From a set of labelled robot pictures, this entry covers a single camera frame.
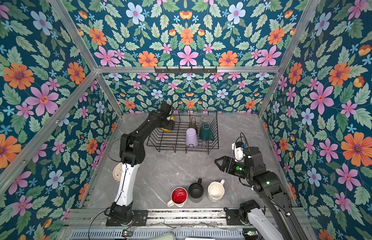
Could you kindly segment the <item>dark green mug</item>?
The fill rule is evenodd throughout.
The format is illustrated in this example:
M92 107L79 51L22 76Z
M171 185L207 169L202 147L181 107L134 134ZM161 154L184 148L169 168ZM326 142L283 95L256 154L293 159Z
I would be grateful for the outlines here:
M208 123L204 123L200 128L199 138L202 141L214 141L215 136L212 132L211 126Z

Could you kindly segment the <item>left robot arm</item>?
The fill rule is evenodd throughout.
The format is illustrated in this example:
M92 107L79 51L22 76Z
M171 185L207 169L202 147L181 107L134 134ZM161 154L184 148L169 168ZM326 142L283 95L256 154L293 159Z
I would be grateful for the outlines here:
M171 131L175 128L175 121L171 120L173 111L171 105L162 103L159 109L149 113L147 119L136 130L121 136L122 176L116 198L108 213L108 226L126 226L133 221L133 189L140 164L146 157L145 140L157 128Z

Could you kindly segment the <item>olive glass cup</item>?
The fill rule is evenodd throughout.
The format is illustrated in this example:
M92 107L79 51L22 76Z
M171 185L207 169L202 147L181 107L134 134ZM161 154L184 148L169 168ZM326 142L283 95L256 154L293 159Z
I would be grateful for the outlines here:
M196 134L198 134L198 126L196 123L196 118L191 118L190 123L189 123L189 128L194 129Z

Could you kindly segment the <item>clear plastic cup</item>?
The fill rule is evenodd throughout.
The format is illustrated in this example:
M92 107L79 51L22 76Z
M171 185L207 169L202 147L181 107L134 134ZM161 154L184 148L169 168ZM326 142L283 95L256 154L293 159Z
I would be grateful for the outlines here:
M209 115L202 114L200 118L200 124L203 126L204 124L209 124Z

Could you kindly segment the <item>lilac plastic cup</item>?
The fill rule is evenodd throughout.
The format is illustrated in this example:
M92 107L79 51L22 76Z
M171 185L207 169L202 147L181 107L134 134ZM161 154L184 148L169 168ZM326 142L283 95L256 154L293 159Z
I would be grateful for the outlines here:
M188 128L186 130L186 147L196 148L198 146L198 137L194 128Z

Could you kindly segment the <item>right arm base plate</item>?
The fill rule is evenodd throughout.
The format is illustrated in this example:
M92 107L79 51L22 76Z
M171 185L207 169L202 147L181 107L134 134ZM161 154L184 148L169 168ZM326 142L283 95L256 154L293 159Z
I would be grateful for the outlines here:
M228 226L248 226L249 223L243 222L238 209L223 208L226 215L226 224Z

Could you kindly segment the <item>yellow mug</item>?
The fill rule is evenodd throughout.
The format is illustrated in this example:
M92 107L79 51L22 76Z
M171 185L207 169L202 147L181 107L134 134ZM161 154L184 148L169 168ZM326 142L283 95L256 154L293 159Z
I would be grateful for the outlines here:
M169 133L169 132L171 132L171 131L173 131L174 130L174 128L175 128L175 118L174 117L168 117L167 118L167 121L168 121L168 125L167 126L165 126L164 128L162 128L162 130L164 131L164 132L166 132L166 133Z

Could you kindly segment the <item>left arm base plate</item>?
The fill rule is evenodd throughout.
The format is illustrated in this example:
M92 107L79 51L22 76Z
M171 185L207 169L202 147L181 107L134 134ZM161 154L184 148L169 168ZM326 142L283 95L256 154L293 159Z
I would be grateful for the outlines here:
M145 226L148 220L149 211L133 210L127 213L127 216L118 216L115 213L110 213L106 222L107 227L142 227Z

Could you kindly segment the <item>black wire dish rack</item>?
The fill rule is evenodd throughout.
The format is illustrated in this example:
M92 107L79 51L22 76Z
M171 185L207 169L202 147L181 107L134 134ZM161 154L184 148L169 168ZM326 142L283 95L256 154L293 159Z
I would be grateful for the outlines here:
M199 138L200 133L200 118L202 114L209 115L209 124L215 136L214 141L202 141ZM175 111L173 116L175 118L175 128L173 131L166 133L162 128L155 129L147 140L148 147L155 148L158 152L173 151L173 152L203 152L209 154L213 150L219 149L219 132L218 132L218 119L216 111L203 111L203 112L181 112ZM186 130L189 128L191 118L196 118L198 126L198 146L196 148L186 147Z

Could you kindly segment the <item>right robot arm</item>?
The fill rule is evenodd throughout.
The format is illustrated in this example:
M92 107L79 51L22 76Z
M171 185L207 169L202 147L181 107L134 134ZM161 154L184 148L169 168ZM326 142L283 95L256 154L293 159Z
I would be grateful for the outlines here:
M214 160L220 171L245 180L242 185L257 193L271 212L277 226L265 216L255 200L241 203L240 220L256 228L265 240L307 240L301 224L295 216L286 188L278 175L266 169L258 147L236 148L235 157L223 156Z

